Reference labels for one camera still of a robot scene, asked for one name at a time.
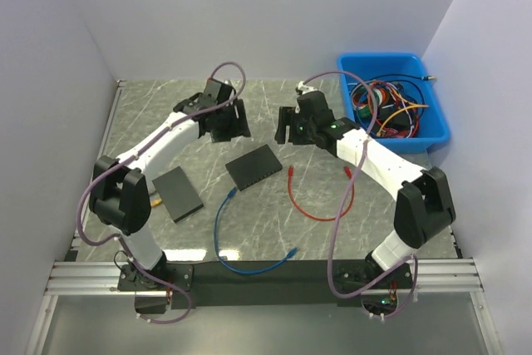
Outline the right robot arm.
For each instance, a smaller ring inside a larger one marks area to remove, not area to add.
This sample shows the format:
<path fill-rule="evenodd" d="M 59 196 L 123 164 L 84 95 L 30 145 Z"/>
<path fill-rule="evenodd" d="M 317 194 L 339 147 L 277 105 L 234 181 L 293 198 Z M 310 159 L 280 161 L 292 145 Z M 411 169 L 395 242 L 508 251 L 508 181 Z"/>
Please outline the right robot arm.
<path fill-rule="evenodd" d="M 396 202 L 391 233 L 367 256 L 366 278 L 376 288 L 395 277 L 401 259 L 456 220 L 446 174 L 401 158 L 358 124 L 336 118 L 318 90 L 298 91 L 296 106 L 281 106 L 274 139 L 279 144 L 315 145 L 376 181 Z"/>

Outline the black network switch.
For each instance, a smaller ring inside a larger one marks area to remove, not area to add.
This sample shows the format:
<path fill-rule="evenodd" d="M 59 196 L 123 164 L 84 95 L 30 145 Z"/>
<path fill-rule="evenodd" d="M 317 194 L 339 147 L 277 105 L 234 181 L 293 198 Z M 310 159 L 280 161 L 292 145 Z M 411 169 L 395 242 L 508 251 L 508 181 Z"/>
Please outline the black network switch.
<path fill-rule="evenodd" d="M 262 145 L 225 165 L 240 191 L 282 170 L 283 166 L 268 145 Z"/>
<path fill-rule="evenodd" d="M 155 178 L 153 184 L 171 220 L 176 224 L 204 207 L 198 192 L 180 166 Z"/>

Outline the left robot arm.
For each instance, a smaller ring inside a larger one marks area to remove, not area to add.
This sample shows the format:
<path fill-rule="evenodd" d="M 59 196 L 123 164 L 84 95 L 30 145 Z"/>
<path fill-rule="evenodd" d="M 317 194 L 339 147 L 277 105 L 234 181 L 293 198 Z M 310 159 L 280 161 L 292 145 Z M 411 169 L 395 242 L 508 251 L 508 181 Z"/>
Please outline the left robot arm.
<path fill-rule="evenodd" d="M 94 165 L 96 184 L 89 209 L 123 241 L 149 290 L 169 279 L 164 251 L 148 226 L 149 184 L 187 145 L 208 134 L 211 141 L 250 137 L 244 101 L 227 81 L 210 78 L 202 92 L 178 103 L 163 123 L 139 144 L 116 158 L 102 156 Z"/>

